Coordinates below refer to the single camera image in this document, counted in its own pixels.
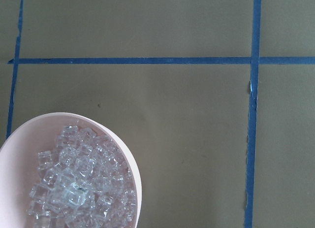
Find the clear ice cubes pile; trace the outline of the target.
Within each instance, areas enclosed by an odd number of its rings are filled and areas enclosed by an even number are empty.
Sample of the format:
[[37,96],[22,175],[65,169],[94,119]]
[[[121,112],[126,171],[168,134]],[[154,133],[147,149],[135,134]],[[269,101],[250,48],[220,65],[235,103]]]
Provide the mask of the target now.
[[67,125],[37,159],[39,182],[27,210],[34,228],[135,226],[134,179],[112,137]]

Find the pink bowl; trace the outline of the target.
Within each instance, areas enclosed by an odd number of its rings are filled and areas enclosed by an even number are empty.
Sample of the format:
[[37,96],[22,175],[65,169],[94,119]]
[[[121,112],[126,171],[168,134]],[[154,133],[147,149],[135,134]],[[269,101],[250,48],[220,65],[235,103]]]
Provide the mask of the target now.
[[90,127],[97,134],[107,134],[118,145],[131,170],[135,192],[136,213],[132,227],[137,227],[142,204],[142,183],[134,156],[126,144],[110,129],[87,117],[55,112],[37,116],[18,127],[0,149],[0,226],[30,228],[26,213],[29,193],[38,179],[37,153],[52,149],[63,126]]

